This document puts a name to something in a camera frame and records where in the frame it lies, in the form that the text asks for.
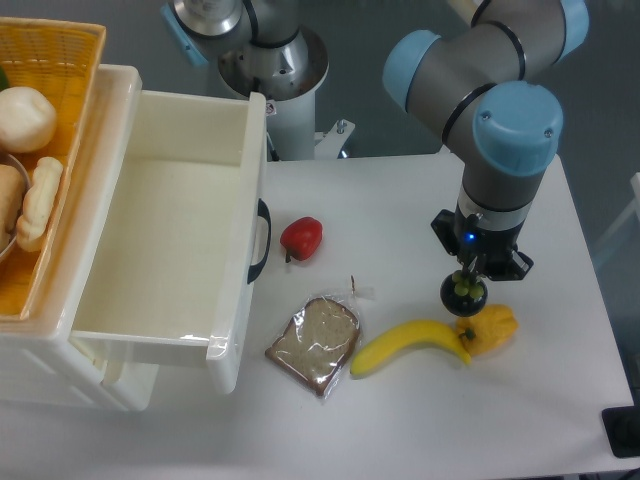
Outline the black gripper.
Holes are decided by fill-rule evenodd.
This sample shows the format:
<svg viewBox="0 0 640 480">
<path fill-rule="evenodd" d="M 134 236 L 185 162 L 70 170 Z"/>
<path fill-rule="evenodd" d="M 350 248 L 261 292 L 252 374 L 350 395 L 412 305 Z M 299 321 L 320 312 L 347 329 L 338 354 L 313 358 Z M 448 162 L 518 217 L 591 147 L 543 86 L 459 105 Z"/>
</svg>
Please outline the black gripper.
<svg viewBox="0 0 640 480">
<path fill-rule="evenodd" d="M 464 217 L 460 209 L 441 210 L 431 228 L 445 251 L 461 264 L 461 276 L 470 271 L 476 279 L 522 280 L 533 267 L 533 260 L 522 253 L 517 239 L 523 223 L 508 230 L 489 230 L 480 226 L 477 214 Z"/>
</svg>

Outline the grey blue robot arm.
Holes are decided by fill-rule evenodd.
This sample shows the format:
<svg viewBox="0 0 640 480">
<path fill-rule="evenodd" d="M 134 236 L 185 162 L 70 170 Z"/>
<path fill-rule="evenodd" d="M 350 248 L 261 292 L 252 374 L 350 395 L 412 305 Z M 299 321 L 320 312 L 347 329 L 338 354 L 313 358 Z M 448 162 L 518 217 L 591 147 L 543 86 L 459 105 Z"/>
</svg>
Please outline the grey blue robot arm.
<svg viewBox="0 0 640 480">
<path fill-rule="evenodd" d="M 169 1 L 162 16 L 196 65 L 227 87 L 281 109 L 324 80 L 323 44 L 295 1 Z M 463 161 L 457 206 L 432 227 L 465 279 L 522 279 L 532 262 L 517 238 L 563 127 L 556 97 L 532 83 L 589 30 L 582 1 L 481 1 L 453 40 L 419 30 L 400 40 L 382 74 L 388 95 Z"/>
</svg>

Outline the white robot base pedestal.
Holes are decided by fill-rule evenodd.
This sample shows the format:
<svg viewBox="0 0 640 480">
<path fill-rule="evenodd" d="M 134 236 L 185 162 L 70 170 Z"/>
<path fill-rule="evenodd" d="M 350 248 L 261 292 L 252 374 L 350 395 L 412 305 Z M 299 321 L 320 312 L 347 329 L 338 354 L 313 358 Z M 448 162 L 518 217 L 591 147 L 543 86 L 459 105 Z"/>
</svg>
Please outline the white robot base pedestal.
<svg viewBox="0 0 640 480">
<path fill-rule="evenodd" d="M 218 60 L 222 81 L 237 98 L 257 92 L 266 98 L 268 159 L 271 161 L 346 158 L 355 124 L 339 119 L 326 132 L 316 129 L 316 92 L 329 71 L 327 49 L 301 26 L 287 44 L 274 48 L 251 43 Z"/>
</svg>

